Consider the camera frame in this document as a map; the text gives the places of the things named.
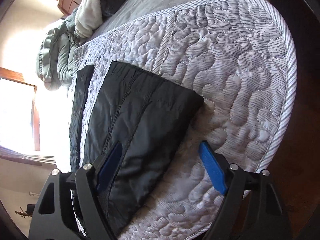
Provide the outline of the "green grey folded duvet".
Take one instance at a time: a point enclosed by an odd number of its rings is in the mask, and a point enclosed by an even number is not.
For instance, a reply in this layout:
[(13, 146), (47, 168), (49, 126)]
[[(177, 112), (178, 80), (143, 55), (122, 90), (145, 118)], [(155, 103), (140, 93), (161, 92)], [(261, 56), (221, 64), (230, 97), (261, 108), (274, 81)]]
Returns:
[(36, 71), (47, 90), (70, 86), (74, 74), (74, 51), (84, 44), (84, 38), (75, 34), (77, 10), (66, 18), (47, 26), (48, 33), (37, 54)]

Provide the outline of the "grey floral quilted bedspread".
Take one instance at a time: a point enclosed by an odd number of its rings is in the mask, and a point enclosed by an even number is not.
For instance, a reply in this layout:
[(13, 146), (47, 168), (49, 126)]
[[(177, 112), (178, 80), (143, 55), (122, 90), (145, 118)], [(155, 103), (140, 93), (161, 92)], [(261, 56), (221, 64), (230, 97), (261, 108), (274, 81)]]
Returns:
[(295, 99), (295, 45), (266, 0), (195, 0), (140, 16), (80, 46), (74, 59), (77, 72), (94, 66), (82, 137), (112, 62), (204, 99), (163, 177), (118, 239), (193, 239), (207, 231), (223, 195), (200, 159), (201, 141), (258, 173), (273, 159)]

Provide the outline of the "wood framed window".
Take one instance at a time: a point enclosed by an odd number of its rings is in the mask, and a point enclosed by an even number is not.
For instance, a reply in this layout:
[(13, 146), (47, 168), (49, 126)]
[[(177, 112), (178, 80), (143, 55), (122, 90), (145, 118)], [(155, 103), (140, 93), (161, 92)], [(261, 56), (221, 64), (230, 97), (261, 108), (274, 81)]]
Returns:
[(55, 164), (41, 151), (38, 85), (22, 73), (1, 68), (1, 159), (41, 166)]

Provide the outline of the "black pants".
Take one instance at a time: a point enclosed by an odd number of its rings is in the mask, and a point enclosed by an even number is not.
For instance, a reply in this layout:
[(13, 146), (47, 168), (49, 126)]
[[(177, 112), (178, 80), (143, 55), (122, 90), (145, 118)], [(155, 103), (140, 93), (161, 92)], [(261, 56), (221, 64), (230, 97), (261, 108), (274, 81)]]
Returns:
[(88, 65), (76, 75), (70, 165), (76, 171), (121, 143), (120, 164), (111, 187), (98, 194), (105, 218), (119, 236), (163, 177), (204, 99), (151, 72), (112, 62), (82, 137), (93, 72), (94, 66)]

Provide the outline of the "white fleece blanket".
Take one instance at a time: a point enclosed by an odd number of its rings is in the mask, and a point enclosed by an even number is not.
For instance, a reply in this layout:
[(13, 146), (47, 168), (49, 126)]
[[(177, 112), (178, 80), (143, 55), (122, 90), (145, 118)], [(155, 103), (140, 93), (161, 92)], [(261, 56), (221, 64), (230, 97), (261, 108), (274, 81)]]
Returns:
[(89, 38), (102, 23), (101, 0), (82, 0), (75, 15), (75, 35)]

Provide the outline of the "wooden coat rack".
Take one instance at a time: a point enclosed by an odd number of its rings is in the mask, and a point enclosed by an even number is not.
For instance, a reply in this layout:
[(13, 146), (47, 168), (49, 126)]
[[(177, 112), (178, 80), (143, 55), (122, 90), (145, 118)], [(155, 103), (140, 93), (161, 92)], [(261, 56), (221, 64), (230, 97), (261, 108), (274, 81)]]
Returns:
[(24, 211), (21, 207), (20, 207), (20, 211), (15, 211), (15, 213), (17, 215), (21, 216), (24, 219), (26, 219), (27, 217), (32, 217), (33, 216), (32, 212)]

